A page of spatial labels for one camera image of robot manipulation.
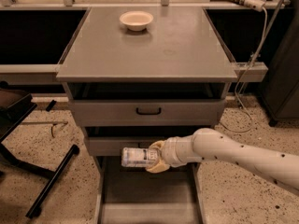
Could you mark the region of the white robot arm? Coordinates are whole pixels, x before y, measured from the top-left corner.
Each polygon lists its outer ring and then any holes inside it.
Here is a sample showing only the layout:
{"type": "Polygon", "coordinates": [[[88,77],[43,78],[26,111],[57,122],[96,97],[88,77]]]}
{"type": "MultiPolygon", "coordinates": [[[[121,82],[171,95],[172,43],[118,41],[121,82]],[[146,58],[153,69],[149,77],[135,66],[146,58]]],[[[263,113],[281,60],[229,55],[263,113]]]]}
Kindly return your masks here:
{"type": "Polygon", "coordinates": [[[209,128],[199,129],[193,135],[157,141],[149,148],[158,152],[157,161],[147,168],[150,173],[157,174],[190,162],[226,161],[299,195],[299,157],[296,155],[241,144],[209,128]]]}

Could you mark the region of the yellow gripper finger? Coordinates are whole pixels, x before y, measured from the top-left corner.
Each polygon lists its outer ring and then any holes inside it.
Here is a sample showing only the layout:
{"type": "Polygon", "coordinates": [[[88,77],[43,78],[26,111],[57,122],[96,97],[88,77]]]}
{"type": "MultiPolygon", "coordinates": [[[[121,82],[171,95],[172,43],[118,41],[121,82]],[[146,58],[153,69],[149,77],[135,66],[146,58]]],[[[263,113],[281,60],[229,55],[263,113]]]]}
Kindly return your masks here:
{"type": "Polygon", "coordinates": [[[149,149],[161,150],[164,147],[164,140],[156,141],[149,146],[149,149]]]}
{"type": "Polygon", "coordinates": [[[158,161],[157,163],[146,168],[146,171],[152,174],[159,174],[161,172],[167,171],[170,168],[169,164],[164,163],[163,161],[158,161]]]}

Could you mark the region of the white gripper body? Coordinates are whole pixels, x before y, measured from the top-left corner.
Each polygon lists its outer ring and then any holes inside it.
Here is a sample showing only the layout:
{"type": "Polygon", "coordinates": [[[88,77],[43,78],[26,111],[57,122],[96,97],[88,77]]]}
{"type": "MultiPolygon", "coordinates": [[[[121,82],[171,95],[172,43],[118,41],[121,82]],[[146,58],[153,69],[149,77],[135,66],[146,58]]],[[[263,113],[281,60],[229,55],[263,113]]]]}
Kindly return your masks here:
{"type": "Polygon", "coordinates": [[[171,137],[164,141],[161,151],[163,161],[177,168],[188,163],[198,163],[202,158],[192,149],[192,137],[171,137]]]}

